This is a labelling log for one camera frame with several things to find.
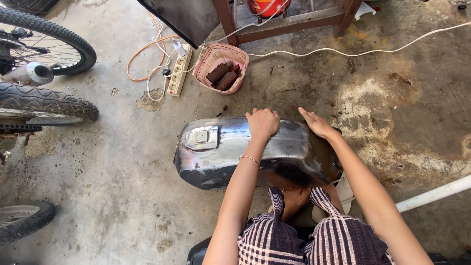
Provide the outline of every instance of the motorcycle tire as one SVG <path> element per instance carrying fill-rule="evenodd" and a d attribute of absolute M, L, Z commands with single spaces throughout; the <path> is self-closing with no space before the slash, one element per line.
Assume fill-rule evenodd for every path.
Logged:
<path fill-rule="evenodd" d="M 15 115 L 21 114 L 19 110 L 38 115 L 42 113 L 44 119 L 32 118 L 26 122 L 41 126 L 90 124 L 98 120 L 99 115 L 94 104 L 79 97 L 30 85 L 0 82 L 0 112 L 8 113 L 8 110 L 13 110 Z"/>
<path fill-rule="evenodd" d="M 54 205 L 45 201 L 31 201 L 0 205 L 0 216 L 11 214 L 14 209 L 38 209 L 30 216 L 24 216 L 7 224 L 0 223 L 0 246 L 22 239 L 49 224 L 56 215 Z"/>
<path fill-rule="evenodd" d="M 7 8 L 13 8 L 31 14 L 44 14 L 51 9 L 58 0 L 0 0 Z"/>
<path fill-rule="evenodd" d="M 90 69 L 97 62 L 97 54 L 86 40 L 72 31 L 46 19 L 18 10 L 0 7 L 0 23 L 43 33 L 75 48 L 81 56 L 80 61 L 73 66 L 52 69 L 54 75 L 70 75 L 83 72 Z"/>

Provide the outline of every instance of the bicycle tire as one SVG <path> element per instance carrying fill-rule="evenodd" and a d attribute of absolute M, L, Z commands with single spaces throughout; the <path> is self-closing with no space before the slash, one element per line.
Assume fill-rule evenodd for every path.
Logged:
<path fill-rule="evenodd" d="M 13 8 L 31 14 L 45 13 L 51 9 L 58 0 L 0 0 L 7 8 Z"/>
<path fill-rule="evenodd" d="M 76 123 L 26 123 L 41 126 L 76 126 L 98 120 L 98 108 L 76 96 L 30 85 L 0 82 L 0 108 L 45 112 L 82 118 Z"/>
<path fill-rule="evenodd" d="M 0 246 L 12 243 L 16 240 L 22 239 L 23 237 L 31 235 L 32 233 L 49 224 L 56 215 L 56 208 L 54 205 L 45 201 L 5 204 L 0 206 L 0 211 L 2 208 L 7 206 L 19 205 L 37 206 L 40 208 L 40 210 L 32 216 L 19 219 L 0 228 Z"/>
<path fill-rule="evenodd" d="M 22 11 L 0 7 L 0 23 L 47 34 L 69 44 L 80 53 L 81 59 L 77 64 L 61 69 L 52 69 L 54 75 L 80 73 L 90 69 L 97 62 L 97 54 L 86 40 L 72 31 L 46 19 Z"/>

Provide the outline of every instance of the power strip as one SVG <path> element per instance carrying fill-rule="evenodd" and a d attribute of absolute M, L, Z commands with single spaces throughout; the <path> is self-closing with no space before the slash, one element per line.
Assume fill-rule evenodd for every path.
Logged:
<path fill-rule="evenodd" d="M 183 44 L 182 47 L 187 51 L 187 54 L 183 57 L 178 55 L 175 67 L 173 68 L 174 75 L 170 78 L 170 83 L 167 87 L 167 93 L 175 97 L 180 96 L 181 88 L 187 75 L 186 70 L 190 65 L 191 54 L 193 51 L 189 44 Z"/>

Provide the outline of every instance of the motorcycle wheel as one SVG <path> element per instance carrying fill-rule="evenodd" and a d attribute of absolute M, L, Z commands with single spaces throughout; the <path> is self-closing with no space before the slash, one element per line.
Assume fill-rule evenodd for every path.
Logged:
<path fill-rule="evenodd" d="M 58 0 L 0 0 L 7 8 L 13 8 L 31 14 L 45 13 L 51 9 Z"/>
<path fill-rule="evenodd" d="M 56 215 L 54 205 L 45 201 L 0 206 L 0 246 L 26 237 L 49 224 Z"/>
<path fill-rule="evenodd" d="M 0 82 L 0 124 L 71 126 L 98 120 L 87 100 L 30 85 Z"/>
<path fill-rule="evenodd" d="M 54 75 L 69 75 L 88 70 L 97 61 L 97 54 L 88 42 L 46 19 L 0 7 L 0 30 L 2 29 L 4 32 L 0 32 L 0 42 L 3 40 L 4 43 L 9 42 L 10 45 L 14 44 L 20 48 L 12 49 L 13 54 L 8 54 L 9 58 L 15 60 L 13 68 L 30 61 L 38 61 L 51 67 Z M 27 34 L 32 35 L 16 40 L 11 31 L 19 29 L 24 29 Z M 5 47 L 0 47 L 0 55 L 4 49 Z"/>

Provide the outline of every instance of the concrete floor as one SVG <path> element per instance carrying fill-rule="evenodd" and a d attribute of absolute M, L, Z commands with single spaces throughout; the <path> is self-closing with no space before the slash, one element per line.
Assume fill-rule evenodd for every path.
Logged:
<path fill-rule="evenodd" d="M 242 48 L 257 54 L 392 50 L 469 18 L 446 0 L 380 0 L 372 6 L 382 10 L 353 22 L 343 38 L 326 27 Z M 471 172 L 469 27 L 393 54 L 251 58 L 244 84 L 232 96 L 209 91 L 187 75 L 181 97 L 149 105 L 139 100 L 145 82 L 126 76 L 129 58 L 157 32 L 136 1 L 61 0 L 46 18 L 89 41 L 98 61 L 45 87 L 92 101 L 100 119 L 84 127 L 46 128 L 26 148 L 22 138 L 0 142 L 12 152 L 1 168 L 0 203 L 40 199 L 57 205 L 51 224 L 0 248 L 2 264 L 184 264 L 189 249 L 211 235 L 224 191 L 199 190 L 180 179 L 172 163 L 177 135 L 195 116 L 215 116 L 224 105 L 231 116 L 253 107 L 271 107 L 282 118 L 299 119 L 298 106 L 318 113 L 342 129 L 395 201 Z M 221 34 L 217 28 L 213 37 Z M 131 75 L 147 76 L 160 59 L 156 47 L 147 49 Z M 158 74 L 151 87 L 161 84 Z M 119 93 L 112 95 L 115 88 Z M 267 210 L 266 191 L 256 190 L 251 216 Z M 426 251 L 457 256 L 471 245 L 470 195 L 465 191 L 403 214 Z M 361 217 L 356 203 L 351 213 Z"/>

